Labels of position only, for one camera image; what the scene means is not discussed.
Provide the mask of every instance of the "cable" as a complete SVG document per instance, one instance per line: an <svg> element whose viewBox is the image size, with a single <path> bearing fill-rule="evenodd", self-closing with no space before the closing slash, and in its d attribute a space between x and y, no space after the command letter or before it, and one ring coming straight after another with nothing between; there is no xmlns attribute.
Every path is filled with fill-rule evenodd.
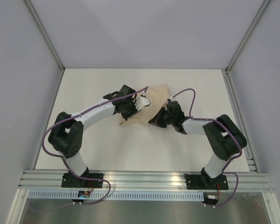
<svg viewBox="0 0 280 224"><path fill-rule="evenodd" d="M218 196L218 200L220 198L220 194L221 194L221 186L220 186L220 184L217 183L217 196Z"/></svg>
<svg viewBox="0 0 280 224"><path fill-rule="evenodd" d="M69 120L78 118L79 116L82 116L82 115L86 114L87 112L89 112L89 111L91 111L91 110L93 110L93 109L95 109L95 108L98 108L98 107L100 107L100 106L102 106L102 105L105 105L105 104L108 104L108 103L111 103L111 102L114 102L114 101L118 101L118 100L121 100L121 99L125 99L125 98L127 98L127 97L131 97L131 96L136 95L136 94L138 94L138 93L140 93L140 92L146 93L147 89L148 89L148 86L145 87L145 88L143 88L143 89L141 89L141 90L139 90L139 91L136 91L135 93L131 93L131 94L128 94L128 95L126 95L126 96L119 97L119 98L116 98L116 99L108 100L108 101L106 101L106 102L103 102L101 105L98 104L98 105L92 106L92 107L90 107L89 109L83 111L82 113L80 113L80 114L78 114L78 115L76 115L76 116L72 116L72 117L63 119L63 120L61 120L61 121L55 123L54 125L52 125L51 127L49 127L49 128L45 131L45 133L44 133L44 135L43 135L43 137L42 137L42 149L44 150L44 152L45 152L46 154L48 154L48 155L50 155L50 156L62 158L62 160L63 160L63 162L64 162L64 164L65 164L67 170L68 170L72 175L74 175L76 178L79 178L79 179L82 179L82 180L87 180L87 181L103 181L103 182L106 182L106 183L109 185L108 192L105 194L105 196L103 196L102 198L100 198L100 199L98 199L98 200L96 200L96 201L94 201L94 202L83 203L83 204L81 204L81 205L96 204L96 203L99 203L99 202L103 201L106 197L108 197L108 195L109 195L109 193L110 193L110 191L111 191L111 184L110 184L110 182L108 182L108 181L105 180L105 179L99 179L99 178L85 178L85 177L81 177L81 176L78 176L77 174L75 174L75 173L70 169L70 167L69 167L68 164L66 163L66 161L65 161L65 159L64 159L63 156L50 153L50 152L46 149L45 143L44 143L44 142L45 142L45 138L46 138L47 134L48 134L54 127L56 127L56 126L58 126L58 125L60 125L60 124L62 124L62 123L64 123L64 122L66 122L66 121L69 121ZM28 207L29 207L29 209L30 209L31 211L35 211L35 212L46 212L46 211L52 211L52 210L55 210L55 209L61 209L61 208L64 208L64 207L67 207L67 206L73 205L73 204L72 204L72 203L64 204L64 205L61 205L61 206L59 206L59 207L55 207L55 208L49 209L49 210L35 210L35 209L31 208L30 205L31 205L31 203L28 205Z"/></svg>
<svg viewBox="0 0 280 224"><path fill-rule="evenodd" d="M189 117L190 117L190 118L193 118L193 117L191 116L191 112L192 112L192 108L193 108L194 101L195 101L195 97L196 97L196 91L195 91L194 89L192 89L192 88L188 88L188 89L185 89L185 90L182 90L182 91L178 92L177 94L175 94L175 95L173 96L173 98L177 97L179 94L181 94L181 93L183 93L183 92L185 92L185 91L188 91L188 90L191 90L191 91L193 91L193 93L194 93L193 100L192 100L192 103L191 103L191 106L190 106L190 110L189 110Z"/></svg>
<svg viewBox="0 0 280 224"><path fill-rule="evenodd" d="M89 196L90 196L90 194L93 192L93 182L92 181L88 181L88 190L89 190Z"/></svg>
<svg viewBox="0 0 280 224"><path fill-rule="evenodd" d="M215 206L216 208L221 208L221 207L223 207L224 205L226 205L228 202L230 202L230 201L234 198L235 193L236 193L236 191L237 191L237 189L238 189L238 175L237 175L237 173L234 173L234 172L225 172L224 174L233 174L233 175L235 175L236 178L237 178L237 182L236 182L236 184L235 184L233 193L232 193L232 195L230 196L230 198L228 198L228 199L227 199L225 202L223 202L222 204L216 205L216 206Z"/></svg>

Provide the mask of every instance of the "enclosure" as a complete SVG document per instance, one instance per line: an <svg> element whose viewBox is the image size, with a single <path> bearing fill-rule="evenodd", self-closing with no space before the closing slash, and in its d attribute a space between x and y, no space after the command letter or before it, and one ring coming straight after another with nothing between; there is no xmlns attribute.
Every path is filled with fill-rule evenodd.
<svg viewBox="0 0 280 224"><path fill-rule="evenodd" d="M57 209L88 188L61 187L67 168L42 150L44 132L124 84L193 88L194 118L231 118L247 146L226 170L238 175L219 194L236 190L228 204L204 207L214 191L187 189L184 174L212 156L205 136L116 114L84 131L80 150L109 196ZM192 99L176 97L185 114ZM0 1L0 223L189 221L280 223L280 0Z"/></svg>

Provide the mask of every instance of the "aluminum frame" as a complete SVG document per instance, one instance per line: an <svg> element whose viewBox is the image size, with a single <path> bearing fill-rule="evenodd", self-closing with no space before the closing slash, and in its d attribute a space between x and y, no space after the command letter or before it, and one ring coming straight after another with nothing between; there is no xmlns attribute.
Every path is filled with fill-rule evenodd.
<svg viewBox="0 0 280 224"><path fill-rule="evenodd" d="M255 30L256 26L258 25L260 19L262 18L262 16L264 15L266 10L268 9L271 2L272 2L272 0L264 0L262 2L262 4L261 4L259 10L257 11L254 19L252 20L252 23L250 24L249 28L247 29L242 41L240 42L237 50L235 51L234 55L231 58L231 61L229 62L228 66L226 68L227 73L232 69L233 65L237 61L238 57L240 56L241 52L243 51L244 47L246 46L247 42L249 41L253 31Z"/></svg>
<svg viewBox="0 0 280 224"><path fill-rule="evenodd" d="M33 6L31 0L23 0L27 10L29 11L31 17L33 18L34 22L35 22L35 25L37 26L39 32L41 33L42 37L44 38L52 56L54 57L56 63L58 64L61 72L64 72L64 66L62 65L62 62L59 58L59 55L57 54L57 51L55 50L53 44L52 44L52 41L50 40L47 32L46 32L46 29L45 27L43 26L42 24L42 21L41 19L39 18L38 14L37 14L37 11L35 9L35 7Z"/></svg>
<svg viewBox="0 0 280 224"><path fill-rule="evenodd" d="M262 193L266 205L266 211L272 224L280 224L280 207L275 193Z"/></svg>
<svg viewBox="0 0 280 224"><path fill-rule="evenodd" d="M57 95L58 95L58 92L59 92L59 88L60 88L61 82L62 82L63 74L64 74L64 71L61 71L60 81L59 81L59 84L58 84L55 96L54 96L54 98L52 100L52 106L51 106L50 112L48 113L48 116L46 118L46 122L44 123L44 126L42 127L42 134L44 134L45 131L47 130L47 127L48 127L48 124L49 124L49 120L50 120L50 117L51 117L51 114L52 114L52 111L53 111L53 108L54 108L54 104L55 104L55 101L56 101L56 98L57 98ZM38 160L39 154L40 154L41 149L42 149L41 144L42 144L42 136L40 136L40 138L39 138L39 140L37 142L37 147L38 148L37 148L37 153L35 154L35 157L33 159L32 168L31 168L32 170L34 170L36 168L37 160Z"/></svg>
<svg viewBox="0 0 280 224"><path fill-rule="evenodd" d="M17 190L15 197L14 197L14 201L11 205L11 209L7 216L6 224L20 223L28 193L29 193L28 189L18 189Z"/></svg>
<svg viewBox="0 0 280 224"><path fill-rule="evenodd" d="M238 103L238 97L236 95L234 85L233 85L232 79L230 77L230 73L222 70L222 74L223 74L223 78L225 81L225 85L226 85L227 93L228 93L229 100L231 103L231 107L232 107L232 110L234 113L234 117L236 119L236 123L237 123L239 129L241 130L241 132L244 134L244 136L247 139L247 146L244 148L247 162L248 162L248 160L252 160L254 163L254 166L255 166L254 168L251 169L251 162L248 162L249 169L250 169L250 171L258 172L259 170L258 170L258 166L257 166L257 161L255 161L255 153L253 152L251 141L250 141L251 137L247 131L244 117L240 110L240 106Z"/></svg>
<svg viewBox="0 0 280 224"><path fill-rule="evenodd" d="M67 170L25 170L21 178L19 189L59 189L77 190L79 188L62 188L62 175ZM199 174L189 172L139 172L139 171L91 171L105 174L104 179L116 191L162 191L162 192L216 192L215 190L187 190L183 174ZM237 192L273 192L273 187L267 174L238 173L239 184ZM234 175L227 175L229 190L233 192L236 184Z"/></svg>

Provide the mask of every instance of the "gray wall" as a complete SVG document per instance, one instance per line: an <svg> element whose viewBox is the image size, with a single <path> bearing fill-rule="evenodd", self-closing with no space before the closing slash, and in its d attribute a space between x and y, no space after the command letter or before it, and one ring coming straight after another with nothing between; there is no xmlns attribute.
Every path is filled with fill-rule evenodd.
<svg viewBox="0 0 280 224"><path fill-rule="evenodd" d="M30 168L60 71L21 0L0 0L0 224Z"/></svg>
<svg viewBox="0 0 280 224"><path fill-rule="evenodd" d="M65 67L225 68L263 0L32 0Z"/></svg>
<svg viewBox="0 0 280 224"><path fill-rule="evenodd" d="M231 71L260 170L280 203L280 0L274 0Z"/></svg>

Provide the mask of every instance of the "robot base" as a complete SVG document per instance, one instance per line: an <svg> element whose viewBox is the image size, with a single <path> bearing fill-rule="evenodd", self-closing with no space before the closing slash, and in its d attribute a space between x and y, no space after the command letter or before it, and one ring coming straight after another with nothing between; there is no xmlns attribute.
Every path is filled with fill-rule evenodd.
<svg viewBox="0 0 280 224"><path fill-rule="evenodd" d="M82 177L102 179L104 177L104 174L88 173L88 170L87 170L82 175ZM102 181L92 181L92 183L89 183L89 181L76 178L71 173L63 174L63 180L61 183L61 187L63 187L63 188L89 188L90 185L92 186L92 188L102 188L103 182Z"/></svg>
<svg viewBox="0 0 280 224"><path fill-rule="evenodd" d="M184 174L183 177L186 179L187 190L217 190L218 184L221 190L228 190L228 182L225 175L220 175L214 182L209 184L207 187L201 180L200 174Z"/></svg>

